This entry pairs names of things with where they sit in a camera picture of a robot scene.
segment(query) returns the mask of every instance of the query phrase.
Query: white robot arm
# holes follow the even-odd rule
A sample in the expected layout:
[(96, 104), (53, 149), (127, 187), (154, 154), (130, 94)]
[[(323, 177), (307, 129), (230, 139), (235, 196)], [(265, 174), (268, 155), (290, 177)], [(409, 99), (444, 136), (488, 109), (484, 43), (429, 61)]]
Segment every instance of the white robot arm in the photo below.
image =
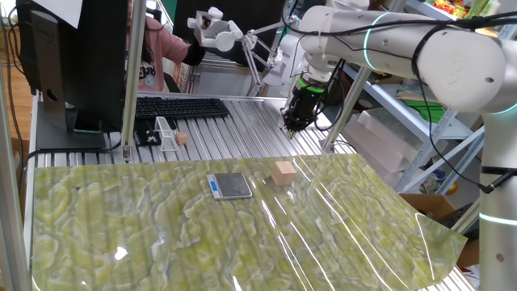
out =
[[(326, 6), (311, 8), (299, 29), (318, 33), (301, 40), (309, 70), (299, 82), (328, 82), (340, 58), (374, 70), (416, 78), (411, 60), (435, 24), (391, 26), (336, 37), (321, 33), (419, 19), (428, 18), (380, 11), (337, 11)], [(493, 184), (495, 189), (490, 194), (481, 193), (481, 289), (515, 290), (517, 179), (509, 177), (517, 174), (517, 42), (448, 27), (431, 35), (417, 57), (422, 80), (440, 102), (458, 111), (483, 115), (485, 148), (481, 183), (489, 187)], [(505, 183), (494, 182), (505, 176), (509, 178), (505, 178)]]
[[(418, 19), (431, 20), (412, 14), (338, 11), (315, 6), (305, 14), (300, 29), (338, 32), (373, 23)], [(434, 26), (395, 26), (337, 37), (305, 36), (301, 46), (308, 53), (309, 64), (321, 75), (333, 69), (337, 57), (373, 70), (416, 78), (411, 59), (420, 40)], [(446, 28), (432, 35), (422, 47), (418, 68), (436, 97), (458, 111), (495, 113), (517, 103), (517, 43), (514, 41)]]

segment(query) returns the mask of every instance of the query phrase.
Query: black keyboard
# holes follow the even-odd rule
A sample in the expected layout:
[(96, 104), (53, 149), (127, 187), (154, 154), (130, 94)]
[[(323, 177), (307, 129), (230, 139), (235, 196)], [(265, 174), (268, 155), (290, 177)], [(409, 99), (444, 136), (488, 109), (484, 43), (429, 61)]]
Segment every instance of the black keyboard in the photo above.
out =
[(220, 99), (137, 99), (136, 118), (151, 119), (157, 116), (172, 118), (227, 116), (228, 108)]

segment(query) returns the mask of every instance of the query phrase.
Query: wooden block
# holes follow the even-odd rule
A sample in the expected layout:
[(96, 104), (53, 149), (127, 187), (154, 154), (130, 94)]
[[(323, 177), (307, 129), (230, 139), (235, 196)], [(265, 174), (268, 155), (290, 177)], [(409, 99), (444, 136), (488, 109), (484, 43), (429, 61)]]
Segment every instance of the wooden block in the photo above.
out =
[(178, 145), (185, 145), (188, 141), (188, 135), (185, 132), (176, 133), (176, 142)]
[(289, 161), (275, 162), (271, 177), (276, 186), (291, 186), (296, 178), (296, 170)]

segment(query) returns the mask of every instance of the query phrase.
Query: black sleeve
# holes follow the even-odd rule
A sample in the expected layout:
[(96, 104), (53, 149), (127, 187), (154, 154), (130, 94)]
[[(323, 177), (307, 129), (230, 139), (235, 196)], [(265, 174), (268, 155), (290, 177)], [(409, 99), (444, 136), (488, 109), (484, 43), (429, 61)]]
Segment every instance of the black sleeve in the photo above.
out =
[(203, 60), (206, 51), (200, 46), (200, 43), (196, 38), (192, 41), (191, 46), (188, 48), (188, 53), (183, 62), (187, 65), (199, 65)]

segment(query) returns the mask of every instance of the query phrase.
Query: computer monitor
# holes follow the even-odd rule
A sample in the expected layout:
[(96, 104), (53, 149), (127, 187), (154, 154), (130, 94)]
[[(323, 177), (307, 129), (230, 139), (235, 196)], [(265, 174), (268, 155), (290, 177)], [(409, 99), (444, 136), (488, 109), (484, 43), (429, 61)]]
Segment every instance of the computer monitor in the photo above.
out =
[(33, 1), (17, 8), (19, 60), (44, 96), (36, 147), (104, 148), (101, 132), (122, 127), (128, 0), (84, 1), (77, 29)]

